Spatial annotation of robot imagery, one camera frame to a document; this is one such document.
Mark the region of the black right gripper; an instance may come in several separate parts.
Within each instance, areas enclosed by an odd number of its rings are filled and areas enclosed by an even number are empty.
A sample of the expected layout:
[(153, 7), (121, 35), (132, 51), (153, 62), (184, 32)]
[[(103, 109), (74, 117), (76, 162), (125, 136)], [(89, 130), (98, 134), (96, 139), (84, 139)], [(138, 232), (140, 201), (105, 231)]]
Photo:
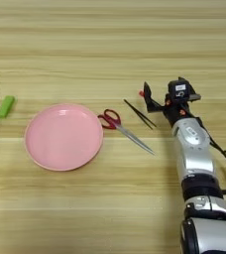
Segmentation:
[[(188, 93), (195, 94), (195, 90), (189, 81), (183, 77), (178, 77), (178, 80), (181, 83), (184, 83), (187, 86)], [(162, 112), (165, 118), (168, 120), (170, 126), (173, 126), (174, 123), (178, 120), (184, 118), (193, 118), (193, 115), (189, 111), (189, 102), (193, 102), (196, 100), (200, 100), (201, 96), (190, 95), (187, 98), (179, 98), (177, 100), (173, 100), (168, 94), (165, 97), (165, 104), (160, 105), (151, 97), (151, 90), (149, 85), (144, 82), (144, 98), (147, 105), (147, 110), (149, 113), (153, 112)]]

